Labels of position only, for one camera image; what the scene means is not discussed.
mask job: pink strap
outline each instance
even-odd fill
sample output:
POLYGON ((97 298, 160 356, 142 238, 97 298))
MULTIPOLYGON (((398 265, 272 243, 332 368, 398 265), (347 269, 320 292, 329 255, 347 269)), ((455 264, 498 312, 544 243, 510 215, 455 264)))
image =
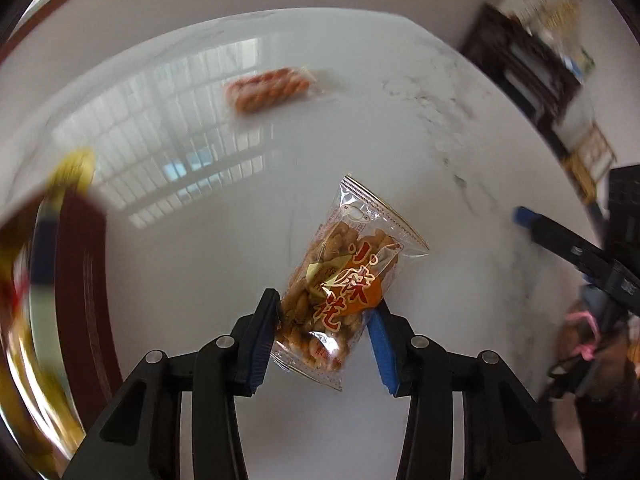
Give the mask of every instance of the pink strap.
POLYGON ((586 310, 581 310, 580 312, 572 312, 571 314, 567 314, 567 321, 576 321, 579 319, 586 319, 587 323, 589 323, 589 327, 593 332, 593 341, 587 344, 581 344, 574 348, 574 351, 571 353, 571 356, 577 356, 578 354, 582 355, 582 358, 585 361, 593 361, 593 357, 595 351, 598 349, 598 345, 600 343, 600 329, 598 328, 598 323, 596 322, 593 314, 591 312, 587 312, 586 310))

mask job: blue tip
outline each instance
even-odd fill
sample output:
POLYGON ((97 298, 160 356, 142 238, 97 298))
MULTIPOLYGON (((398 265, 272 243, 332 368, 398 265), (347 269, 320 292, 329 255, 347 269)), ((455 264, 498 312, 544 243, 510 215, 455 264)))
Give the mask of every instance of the blue tip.
POLYGON ((382 383, 387 387, 391 395, 398 391, 400 382, 396 371, 396 355, 392 350, 391 342, 386 336, 385 325, 377 310, 373 310, 369 324, 369 337, 373 353, 378 363, 378 372, 382 383))
POLYGON ((527 229, 531 229, 533 222, 540 215, 531 209, 527 209, 523 206, 518 206, 513 210, 513 221, 519 226, 526 227, 527 229))

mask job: plastic packaging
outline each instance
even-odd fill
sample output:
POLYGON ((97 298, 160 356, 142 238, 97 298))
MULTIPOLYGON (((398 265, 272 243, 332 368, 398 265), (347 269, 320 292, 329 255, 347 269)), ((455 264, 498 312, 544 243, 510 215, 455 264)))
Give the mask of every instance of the plastic packaging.
POLYGON ((341 390, 340 370, 399 269, 426 241, 362 184, 344 177, 282 294, 274 361, 341 390))
POLYGON ((226 85, 225 95, 236 112, 249 113, 306 94, 313 82, 309 70, 287 67, 233 81, 226 85))

